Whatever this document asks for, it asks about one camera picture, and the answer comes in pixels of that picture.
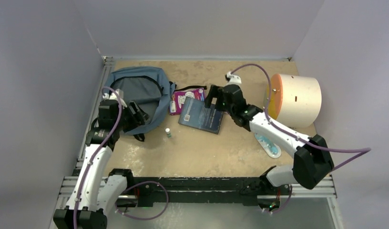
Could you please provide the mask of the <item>purple activity booklet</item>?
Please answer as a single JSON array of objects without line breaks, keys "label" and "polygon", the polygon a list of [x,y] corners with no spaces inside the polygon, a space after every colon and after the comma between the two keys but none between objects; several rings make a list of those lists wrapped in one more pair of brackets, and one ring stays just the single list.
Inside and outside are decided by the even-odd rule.
[{"label": "purple activity booklet", "polygon": [[181,113],[186,98],[193,98],[203,101],[205,98],[205,87],[178,90],[173,92],[169,104],[169,114],[178,115]]}]

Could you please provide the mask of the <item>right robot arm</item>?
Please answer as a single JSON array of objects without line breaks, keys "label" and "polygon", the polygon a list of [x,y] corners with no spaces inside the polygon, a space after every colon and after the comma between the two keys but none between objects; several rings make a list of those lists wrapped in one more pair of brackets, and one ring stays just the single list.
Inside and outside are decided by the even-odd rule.
[{"label": "right robot arm", "polygon": [[323,137],[309,137],[269,117],[261,108],[246,102],[238,85],[211,85],[205,106],[210,107],[214,98],[215,109],[227,112],[237,126],[266,136],[293,158],[292,165],[272,166],[260,176],[260,188],[264,193],[272,194],[279,186],[290,184],[313,189],[334,169]]}]

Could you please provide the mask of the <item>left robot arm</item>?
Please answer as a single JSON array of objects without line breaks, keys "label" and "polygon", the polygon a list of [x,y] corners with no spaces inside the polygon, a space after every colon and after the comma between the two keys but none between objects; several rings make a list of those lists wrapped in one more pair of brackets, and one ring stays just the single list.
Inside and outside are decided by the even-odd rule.
[{"label": "left robot arm", "polygon": [[134,191],[128,169],[114,169],[106,181],[102,176],[120,131],[144,125],[149,115],[139,105],[117,99],[100,102],[98,116],[86,136],[85,158],[77,183],[64,207],[56,209],[53,222],[59,229],[105,229],[108,215],[120,194]]}]

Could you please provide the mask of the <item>blue student backpack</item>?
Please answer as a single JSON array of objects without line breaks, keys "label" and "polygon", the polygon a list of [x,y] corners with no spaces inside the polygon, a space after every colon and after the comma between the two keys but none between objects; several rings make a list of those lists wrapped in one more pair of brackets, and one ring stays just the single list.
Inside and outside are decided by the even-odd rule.
[{"label": "blue student backpack", "polygon": [[206,85],[190,85],[181,89],[170,81],[162,68],[152,66],[125,67],[110,73],[106,87],[121,90],[121,98],[126,102],[135,102],[139,108],[148,114],[144,125],[136,128],[125,127],[125,135],[134,136],[140,142],[145,141],[145,134],[158,127],[166,118],[167,113],[177,115],[181,110],[173,105],[177,103],[175,94],[185,96],[187,92],[195,91],[195,98],[204,100]]}]

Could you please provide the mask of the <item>dark blue book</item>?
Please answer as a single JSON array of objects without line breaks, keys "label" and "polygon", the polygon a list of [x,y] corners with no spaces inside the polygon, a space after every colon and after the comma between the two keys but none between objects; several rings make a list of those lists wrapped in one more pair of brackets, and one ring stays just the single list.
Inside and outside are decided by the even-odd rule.
[{"label": "dark blue book", "polygon": [[205,107],[204,101],[187,97],[183,104],[178,123],[198,130],[219,134],[224,113],[211,104]]}]

